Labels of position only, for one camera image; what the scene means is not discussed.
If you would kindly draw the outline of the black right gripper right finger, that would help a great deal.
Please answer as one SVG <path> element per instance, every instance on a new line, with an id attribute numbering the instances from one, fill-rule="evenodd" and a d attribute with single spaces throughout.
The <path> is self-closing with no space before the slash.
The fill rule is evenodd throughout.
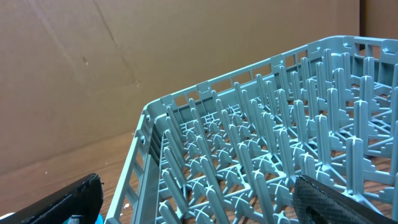
<path id="1" fill-rule="evenodd" d="M 395 223 L 307 175 L 296 179 L 293 208 L 300 224 Z"/>

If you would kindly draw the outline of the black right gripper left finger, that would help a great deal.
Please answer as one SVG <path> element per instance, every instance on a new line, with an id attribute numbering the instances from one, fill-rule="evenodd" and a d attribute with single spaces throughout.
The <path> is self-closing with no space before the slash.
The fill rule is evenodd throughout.
<path id="1" fill-rule="evenodd" d="M 96 218 L 103 204 L 100 176 L 88 174 L 47 197 L 1 219 L 3 224 L 63 223 L 72 215 Z"/>

